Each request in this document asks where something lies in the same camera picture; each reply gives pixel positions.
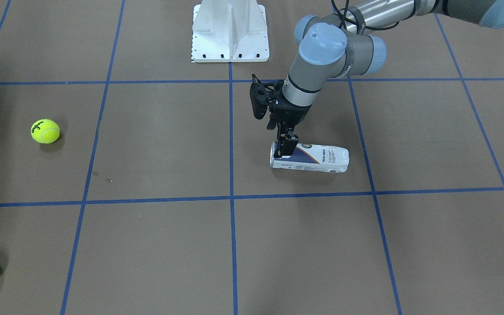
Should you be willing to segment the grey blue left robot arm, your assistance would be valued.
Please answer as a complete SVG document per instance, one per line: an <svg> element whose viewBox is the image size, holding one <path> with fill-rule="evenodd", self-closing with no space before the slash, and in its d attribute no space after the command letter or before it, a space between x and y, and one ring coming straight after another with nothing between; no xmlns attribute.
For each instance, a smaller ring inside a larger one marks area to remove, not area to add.
<svg viewBox="0 0 504 315"><path fill-rule="evenodd" d="M374 73L382 68L387 48L371 35L390 30L414 16L441 14L486 28L504 27L504 0L367 0L325 16L304 16L294 30L298 53L283 80L262 83L252 76L250 98L256 119L269 113L269 130L277 130L272 156L293 155L294 133L328 79Z"/></svg>

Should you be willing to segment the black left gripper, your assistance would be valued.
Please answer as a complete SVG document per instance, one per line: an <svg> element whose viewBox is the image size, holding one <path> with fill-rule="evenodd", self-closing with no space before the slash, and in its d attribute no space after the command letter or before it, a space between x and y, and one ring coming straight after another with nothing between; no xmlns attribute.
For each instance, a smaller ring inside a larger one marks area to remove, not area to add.
<svg viewBox="0 0 504 315"><path fill-rule="evenodd" d="M284 96L274 98L269 104L269 121L266 129L275 131L274 158L291 156L299 142L294 133L296 125L301 123L312 105L298 106L289 102Z"/></svg>

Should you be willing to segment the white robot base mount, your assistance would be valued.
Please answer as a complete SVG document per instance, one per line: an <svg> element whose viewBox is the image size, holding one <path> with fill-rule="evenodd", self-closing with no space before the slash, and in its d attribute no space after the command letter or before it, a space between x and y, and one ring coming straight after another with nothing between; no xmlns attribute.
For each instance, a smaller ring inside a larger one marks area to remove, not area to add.
<svg viewBox="0 0 504 315"><path fill-rule="evenodd" d="M203 0L192 12L192 62L270 59L266 8L256 0Z"/></svg>

